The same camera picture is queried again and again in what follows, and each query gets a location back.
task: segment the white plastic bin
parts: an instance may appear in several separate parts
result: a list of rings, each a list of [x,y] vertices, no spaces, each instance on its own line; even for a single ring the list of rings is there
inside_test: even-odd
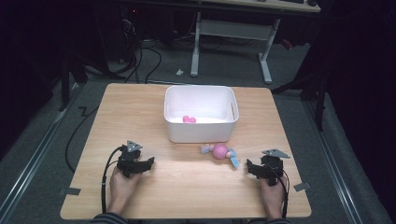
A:
[[[195,123],[183,122],[183,117]],[[175,143],[226,142],[239,119],[233,90],[224,86],[172,86],[166,90],[164,117]]]

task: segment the person's left hand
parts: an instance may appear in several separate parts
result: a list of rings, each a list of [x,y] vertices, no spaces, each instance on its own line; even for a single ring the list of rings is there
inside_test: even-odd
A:
[[[111,203],[107,208],[107,212],[120,215],[134,194],[136,184],[143,173],[131,175],[129,178],[122,174],[122,171],[114,168],[113,175],[110,179]]]

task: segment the small object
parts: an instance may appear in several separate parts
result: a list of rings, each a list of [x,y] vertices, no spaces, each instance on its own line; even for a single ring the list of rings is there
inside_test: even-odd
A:
[[[265,155],[268,156],[272,156],[272,157],[280,157],[280,158],[287,158],[290,159],[290,156],[276,148],[274,149],[270,149],[270,150],[265,150],[262,153],[264,153]]]
[[[121,155],[119,156],[117,167],[122,171],[124,176],[129,177],[131,174],[138,174],[151,170],[154,157],[147,161],[138,161],[141,148],[142,146],[129,140],[127,141],[127,146],[122,145],[119,147]]]
[[[256,178],[268,179],[268,185],[276,184],[278,178],[283,175],[283,161],[279,157],[263,156],[262,166],[253,164],[247,159],[247,171]]]
[[[66,195],[66,194],[70,194],[70,195],[79,195],[79,193],[81,192],[81,189],[74,189],[74,188],[61,188],[58,192],[59,195]]]
[[[298,184],[298,185],[294,186],[294,189],[297,192],[300,191],[300,190],[307,190],[307,189],[310,189],[310,188],[311,188],[311,185],[309,183],[301,183],[301,184]]]
[[[184,74],[184,72],[183,72],[183,70],[181,70],[180,68],[178,69],[178,71],[176,72],[176,75],[177,76],[181,76],[181,75],[183,75]]]
[[[213,152],[213,156],[218,160],[224,160],[229,158],[233,167],[237,168],[239,166],[239,160],[236,158],[236,152],[232,148],[227,148],[222,143],[217,143],[215,145],[203,145],[201,146],[201,153],[205,154],[209,151]]]
[[[189,116],[183,116],[183,123],[196,123],[197,120],[193,117],[189,117]]]
[[[285,47],[286,49],[291,49],[293,48],[293,45],[286,39],[283,39],[282,42],[280,43]]]

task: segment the striped sleeve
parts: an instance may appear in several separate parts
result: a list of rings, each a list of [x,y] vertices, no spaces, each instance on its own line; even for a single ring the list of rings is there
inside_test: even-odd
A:
[[[128,221],[115,213],[99,214],[90,223],[96,224],[128,224]]]
[[[284,218],[278,218],[274,219],[271,221],[264,222],[265,224],[290,224],[290,222],[287,219]]]

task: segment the table surface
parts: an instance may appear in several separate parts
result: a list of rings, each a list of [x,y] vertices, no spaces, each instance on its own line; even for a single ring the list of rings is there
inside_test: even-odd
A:
[[[232,87],[240,118],[226,143],[240,160],[201,154],[201,144],[175,144],[168,140],[163,116],[164,94],[169,86],[110,84],[102,99],[71,188],[61,210],[64,219],[90,219],[102,212],[101,181],[110,153],[127,140],[143,146],[141,161],[155,157],[143,174],[134,197],[124,211],[128,218],[237,218],[266,217],[260,200],[260,181],[248,173],[246,160],[260,164],[262,151],[278,148],[289,154],[284,170],[290,178],[288,217],[308,217],[311,208],[301,183],[288,139],[272,93],[265,88]],[[110,202],[108,169],[106,201]]]
[[[311,7],[304,0],[303,4],[291,3],[280,0],[266,0],[265,2],[260,2],[258,0],[201,0],[207,3],[219,3],[219,4],[229,4],[236,6],[246,6],[246,7],[265,7],[281,10],[290,11],[300,11],[300,12],[320,12],[320,7],[318,5]]]

